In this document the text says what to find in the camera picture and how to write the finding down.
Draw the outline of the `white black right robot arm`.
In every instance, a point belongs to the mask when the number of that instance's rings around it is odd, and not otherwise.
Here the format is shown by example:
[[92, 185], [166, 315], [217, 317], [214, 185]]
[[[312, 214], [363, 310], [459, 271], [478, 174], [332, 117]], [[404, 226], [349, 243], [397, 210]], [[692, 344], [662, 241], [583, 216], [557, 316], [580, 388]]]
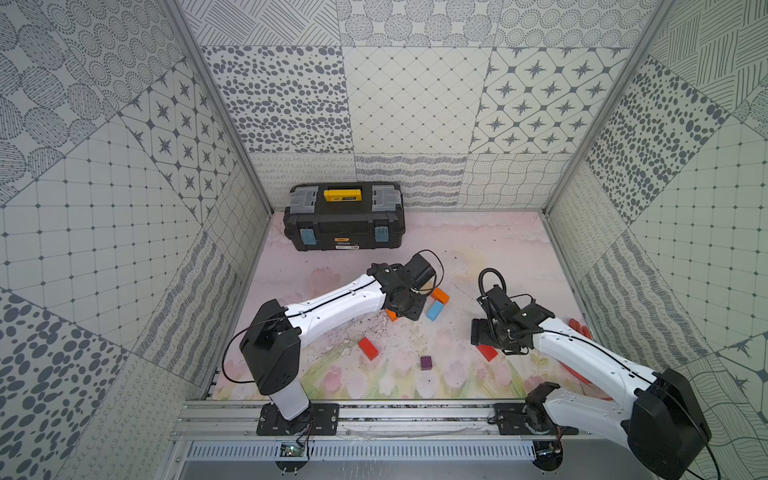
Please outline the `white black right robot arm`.
[[680, 479], [712, 438], [689, 380], [628, 360], [570, 328], [536, 302], [519, 306], [504, 284], [481, 290], [483, 317], [471, 342], [506, 355], [536, 350], [569, 367], [605, 393], [593, 398], [545, 381], [527, 394], [517, 416], [534, 434], [570, 428], [628, 449], [661, 479]]

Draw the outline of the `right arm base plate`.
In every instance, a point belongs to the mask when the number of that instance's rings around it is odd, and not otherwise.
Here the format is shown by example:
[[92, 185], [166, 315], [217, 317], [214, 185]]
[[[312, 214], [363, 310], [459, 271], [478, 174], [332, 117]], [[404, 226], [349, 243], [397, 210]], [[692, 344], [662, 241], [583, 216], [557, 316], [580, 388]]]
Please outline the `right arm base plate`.
[[507, 402], [493, 405], [493, 414], [487, 419], [500, 435], [575, 436], [579, 430], [556, 425], [542, 407], [526, 403]]

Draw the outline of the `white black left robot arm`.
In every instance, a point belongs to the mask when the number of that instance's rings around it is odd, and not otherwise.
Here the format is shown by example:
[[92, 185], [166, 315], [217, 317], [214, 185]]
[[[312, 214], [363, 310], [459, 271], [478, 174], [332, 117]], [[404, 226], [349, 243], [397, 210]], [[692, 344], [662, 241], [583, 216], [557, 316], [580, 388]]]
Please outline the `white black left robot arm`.
[[311, 402], [298, 379], [302, 349], [364, 315], [389, 311], [416, 321], [436, 286], [436, 272], [421, 255], [406, 264], [373, 263], [350, 283], [311, 300], [264, 303], [249, 327], [234, 336], [259, 393], [283, 420], [305, 420]]

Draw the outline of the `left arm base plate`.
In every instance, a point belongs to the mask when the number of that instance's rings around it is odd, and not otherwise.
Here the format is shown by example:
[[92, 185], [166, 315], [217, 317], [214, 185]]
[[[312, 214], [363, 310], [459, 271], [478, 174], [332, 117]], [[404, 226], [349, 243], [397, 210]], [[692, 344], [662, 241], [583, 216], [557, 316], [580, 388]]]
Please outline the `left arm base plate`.
[[269, 403], [261, 409], [257, 435], [289, 436], [309, 432], [316, 436], [335, 436], [339, 413], [337, 403], [310, 403], [309, 408], [296, 418], [286, 420], [277, 406]]

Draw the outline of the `light blue block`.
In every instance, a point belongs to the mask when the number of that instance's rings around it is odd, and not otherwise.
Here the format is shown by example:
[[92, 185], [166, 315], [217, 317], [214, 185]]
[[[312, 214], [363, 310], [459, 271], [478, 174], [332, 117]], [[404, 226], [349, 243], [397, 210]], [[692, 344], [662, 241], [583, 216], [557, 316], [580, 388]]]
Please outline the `light blue block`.
[[435, 321], [440, 313], [443, 311], [445, 304], [435, 300], [426, 312], [426, 318], [430, 321]]

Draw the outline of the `red block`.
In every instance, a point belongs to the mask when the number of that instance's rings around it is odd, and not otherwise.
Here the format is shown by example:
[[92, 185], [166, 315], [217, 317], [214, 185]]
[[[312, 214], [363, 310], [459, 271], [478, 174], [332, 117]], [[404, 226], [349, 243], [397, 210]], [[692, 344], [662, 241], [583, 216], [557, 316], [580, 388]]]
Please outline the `red block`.
[[487, 362], [491, 362], [498, 356], [498, 352], [493, 347], [487, 345], [478, 345], [477, 350]]
[[358, 342], [358, 347], [369, 361], [373, 361], [379, 356], [379, 350], [367, 337], [363, 337]]

